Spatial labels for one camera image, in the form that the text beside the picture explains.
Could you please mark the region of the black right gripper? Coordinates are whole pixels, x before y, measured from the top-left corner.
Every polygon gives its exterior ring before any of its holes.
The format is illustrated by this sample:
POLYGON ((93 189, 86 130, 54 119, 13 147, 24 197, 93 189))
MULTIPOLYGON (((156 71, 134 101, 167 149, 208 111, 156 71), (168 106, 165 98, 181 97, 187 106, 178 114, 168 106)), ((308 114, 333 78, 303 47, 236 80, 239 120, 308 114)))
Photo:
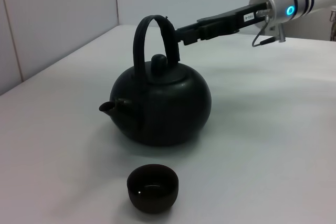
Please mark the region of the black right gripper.
POLYGON ((199 40, 210 40, 219 36, 231 35, 241 28, 263 22, 257 12, 267 10, 267 3, 251 4, 230 12, 199 19, 196 23, 178 28, 175 31, 177 40, 183 40, 185 46, 199 40))

